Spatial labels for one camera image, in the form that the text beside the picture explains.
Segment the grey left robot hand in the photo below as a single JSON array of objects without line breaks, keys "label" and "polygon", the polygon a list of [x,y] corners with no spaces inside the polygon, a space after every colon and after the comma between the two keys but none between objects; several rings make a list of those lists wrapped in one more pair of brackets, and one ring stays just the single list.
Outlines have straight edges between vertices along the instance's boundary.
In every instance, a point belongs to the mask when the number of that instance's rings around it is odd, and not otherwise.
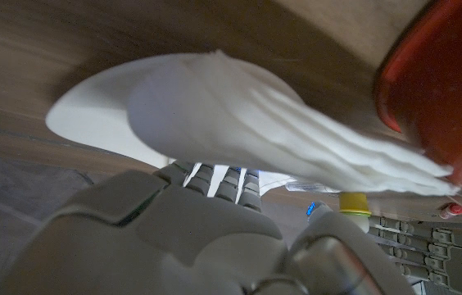
[{"label": "grey left robot hand", "polygon": [[369,235],[405,277],[462,294],[462,229],[371,216]]}]

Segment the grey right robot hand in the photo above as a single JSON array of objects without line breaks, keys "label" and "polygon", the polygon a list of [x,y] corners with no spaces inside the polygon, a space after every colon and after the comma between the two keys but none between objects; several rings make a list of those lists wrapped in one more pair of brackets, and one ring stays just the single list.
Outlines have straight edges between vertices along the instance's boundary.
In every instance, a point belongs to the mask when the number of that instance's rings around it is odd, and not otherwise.
[{"label": "grey right robot hand", "polygon": [[337,212],[288,246],[238,172],[209,197],[213,170],[176,161],[76,193],[0,278],[0,294],[410,294],[358,226]]}]

